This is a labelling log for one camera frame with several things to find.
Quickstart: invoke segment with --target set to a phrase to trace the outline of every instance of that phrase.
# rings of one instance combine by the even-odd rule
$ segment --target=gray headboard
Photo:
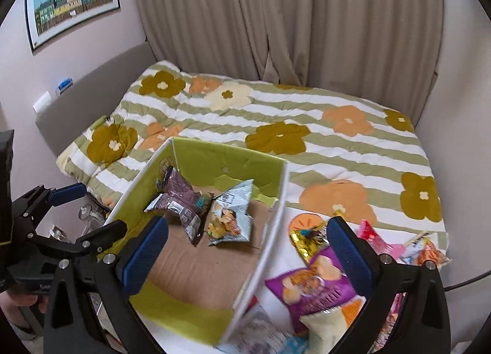
[[[57,97],[36,117],[36,125],[55,155],[87,127],[111,114],[140,74],[156,62],[148,42],[99,66]]]

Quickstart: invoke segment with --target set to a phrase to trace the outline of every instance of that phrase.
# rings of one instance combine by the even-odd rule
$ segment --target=curtain
[[[190,72],[308,85],[415,124],[435,81],[443,0],[137,0],[158,59]]]

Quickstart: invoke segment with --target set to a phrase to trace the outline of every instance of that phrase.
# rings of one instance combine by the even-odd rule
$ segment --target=black cable
[[[446,288],[443,288],[443,290],[445,292],[450,292],[451,290],[454,290],[454,289],[457,289],[457,288],[461,288],[463,286],[467,286],[467,285],[470,285],[471,283],[474,283],[474,282],[477,282],[483,278],[486,278],[487,276],[490,276],[491,275],[491,270],[475,277],[475,278],[472,278],[472,279],[469,279],[465,282],[461,282],[461,283],[458,283],[457,285],[452,285],[452,286],[447,286]]]

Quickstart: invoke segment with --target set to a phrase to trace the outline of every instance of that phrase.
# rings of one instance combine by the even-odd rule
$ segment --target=screw
[[[70,260],[68,260],[66,258],[64,258],[63,260],[61,260],[58,263],[58,267],[60,267],[62,270],[64,270],[65,268],[67,268],[69,265],[70,265]]]
[[[425,265],[428,270],[434,270],[436,268],[436,264],[431,260],[425,261]]]
[[[382,263],[384,263],[384,264],[390,264],[390,263],[392,263],[392,261],[394,261],[394,259],[386,253],[382,253],[379,256],[379,258],[380,258],[380,261],[382,261]]]
[[[112,264],[112,263],[114,263],[115,260],[116,260],[116,256],[112,253],[106,254],[104,256],[104,258],[102,259],[104,264]]]

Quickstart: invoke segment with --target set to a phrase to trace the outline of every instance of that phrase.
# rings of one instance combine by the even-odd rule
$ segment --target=striped blanket
[[[290,207],[379,228],[435,231],[439,247],[447,247],[435,180],[408,117],[323,89],[190,75],[158,62],[57,164],[112,207],[177,135],[287,159]]]

